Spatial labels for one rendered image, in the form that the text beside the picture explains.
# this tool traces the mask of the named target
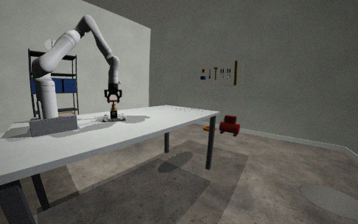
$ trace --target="metal shelving unit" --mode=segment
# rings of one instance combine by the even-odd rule
[[[32,110],[34,113],[34,117],[36,117],[36,115],[40,116],[40,112],[37,108],[35,108],[35,101],[34,101],[34,95],[36,95],[35,93],[35,89],[32,85],[31,85],[31,79],[32,79],[32,68],[31,68],[31,57],[40,57],[41,55],[45,54],[45,52],[37,52],[37,51],[32,51],[30,49],[28,49],[28,55],[29,55],[29,82],[30,82],[30,92],[31,92],[31,100],[32,100]],[[67,74],[67,73],[51,73],[52,77],[72,77],[72,79],[76,80],[76,91],[75,92],[56,92],[56,94],[72,94],[73,96],[73,100],[74,100],[74,94],[76,94],[76,98],[77,98],[77,106],[75,105],[75,101],[74,101],[74,107],[73,108],[58,108],[58,112],[68,112],[68,111],[73,111],[72,113],[76,114],[80,114],[79,111],[79,107],[78,107],[78,91],[77,91],[77,55],[73,56],[73,55],[66,55],[65,57],[63,57],[62,60],[70,60],[71,64],[72,64],[72,73],[71,74]]]

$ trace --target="gray base box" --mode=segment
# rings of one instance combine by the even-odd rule
[[[61,115],[51,119],[32,118],[29,121],[31,136],[45,136],[53,133],[59,133],[68,130],[76,130],[77,116],[76,115]]]

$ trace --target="blue storage box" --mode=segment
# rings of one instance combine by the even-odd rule
[[[64,93],[75,93],[76,90],[76,79],[63,79]]]
[[[54,80],[54,82],[55,82],[56,93],[63,93],[62,79],[52,79],[52,80]],[[36,93],[35,82],[34,82],[33,78],[31,78],[31,92],[33,94]]]

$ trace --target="red machine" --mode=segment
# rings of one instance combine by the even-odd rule
[[[226,115],[224,118],[224,122],[220,122],[220,133],[224,133],[225,131],[233,133],[234,136],[240,131],[240,124],[236,123],[235,116]]]

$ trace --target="baseboard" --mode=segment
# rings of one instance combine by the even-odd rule
[[[197,124],[209,126],[210,122],[198,122]],[[220,125],[216,124],[215,127],[217,129],[219,129]],[[249,134],[249,135],[253,135],[253,136],[267,137],[270,139],[277,139],[277,140],[282,140],[282,141],[290,141],[290,142],[306,144],[306,145],[315,146],[315,147],[322,147],[322,148],[326,148],[329,150],[339,150],[339,151],[347,154],[349,157],[351,157],[353,160],[355,160],[358,163],[358,155],[356,153],[354,153],[352,150],[348,149],[347,147],[344,147],[341,145],[328,144],[328,143],[323,143],[323,142],[319,142],[319,141],[311,141],[311,140],[306,140],[306,139],[297,139],[297,138],[293,138],[293,137],[289,137],[289,136],[280,136],[280,135],[276,135],[276,134],[270,134],[270,133],[265,133],[265,132],[261,132],[261,131],[243,129],[243,128],[240,128],[240,133],[245,133],[245,134]]]

